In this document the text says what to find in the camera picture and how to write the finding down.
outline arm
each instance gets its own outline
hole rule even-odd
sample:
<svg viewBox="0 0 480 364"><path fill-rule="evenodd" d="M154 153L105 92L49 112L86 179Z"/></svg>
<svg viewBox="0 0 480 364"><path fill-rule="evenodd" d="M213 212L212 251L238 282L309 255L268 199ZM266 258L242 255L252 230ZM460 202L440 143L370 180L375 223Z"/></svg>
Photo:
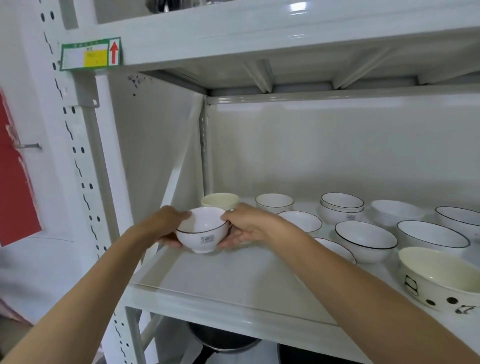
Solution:
<svg viewBox="0 0 480 364"><path fill-rule="evenodd" d="M2 364L91 364L143 252L188 216L166 206L129 228Z"/></svg>
<svg viewBox="0 0 480 364"><path fill-rule="evenodd" d="M237 226L223 246L264 240L375 364L480 364L480 357L386 283L295 225L247 205L225 213Z"/></svg>

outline bowl with black dot pattern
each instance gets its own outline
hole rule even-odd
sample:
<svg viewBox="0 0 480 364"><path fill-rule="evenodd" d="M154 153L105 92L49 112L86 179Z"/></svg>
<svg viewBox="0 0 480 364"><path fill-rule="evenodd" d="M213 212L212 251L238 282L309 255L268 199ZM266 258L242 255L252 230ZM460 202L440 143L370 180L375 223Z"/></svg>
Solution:
<svg viewBox="0 0 480 364"><path fill-rule="evenodd" d="M458 317L480 312L480 269L428 248L404 248L398 256L400 283L425 306Z"/></svg>

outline yellow sticker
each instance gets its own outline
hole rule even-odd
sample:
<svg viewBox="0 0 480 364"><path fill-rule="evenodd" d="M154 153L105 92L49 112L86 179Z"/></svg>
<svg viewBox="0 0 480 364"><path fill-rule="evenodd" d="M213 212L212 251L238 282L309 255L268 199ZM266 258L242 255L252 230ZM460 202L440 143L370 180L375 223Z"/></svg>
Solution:
<svg viewBox="0 0 480 364"><path fill-rule="evenodd" d="M108 66L108 50L87 50L84 53L84 67Z"/></svg>

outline red arrow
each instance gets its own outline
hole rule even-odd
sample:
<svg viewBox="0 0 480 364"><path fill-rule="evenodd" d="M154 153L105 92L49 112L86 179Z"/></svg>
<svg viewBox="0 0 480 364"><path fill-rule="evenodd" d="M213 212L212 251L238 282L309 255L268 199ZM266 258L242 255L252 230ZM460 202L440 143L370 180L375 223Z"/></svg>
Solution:
<svg viewBox="0 0 480 364"><path fill-rule="evenodd" d="M113 42L110 52L112 52L112 64L117 64L117 52L119 47L117 46L117 42Z"/></svg>

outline hand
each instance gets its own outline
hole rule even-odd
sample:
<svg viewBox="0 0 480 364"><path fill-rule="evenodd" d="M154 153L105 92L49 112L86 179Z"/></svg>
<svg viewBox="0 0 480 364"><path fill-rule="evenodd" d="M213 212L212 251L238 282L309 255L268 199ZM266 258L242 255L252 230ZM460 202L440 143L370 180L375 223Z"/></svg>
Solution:
<svg viewBox="0 0 480 364"><path fill-rule="evenodd" d="M135 225L133 228L137 229L142 236L145 237L149 246L153 243L165 238L163 243L181 247L180 242L176 239L173 233L182 221L188 219L192 213L190 211L179 212L172 206L163 206L156 213Z"/></svg>
<svg viewBox="0 0 480 364"><path fill-rule="evenodd" d="M275 218L269 212L247 204L239 204L235 210L227 211L222 216L223 221L230 220L232 227L228 236L220 242L218 247L231 247L250 240L265 240L265 229L269 221Z"/></svg>

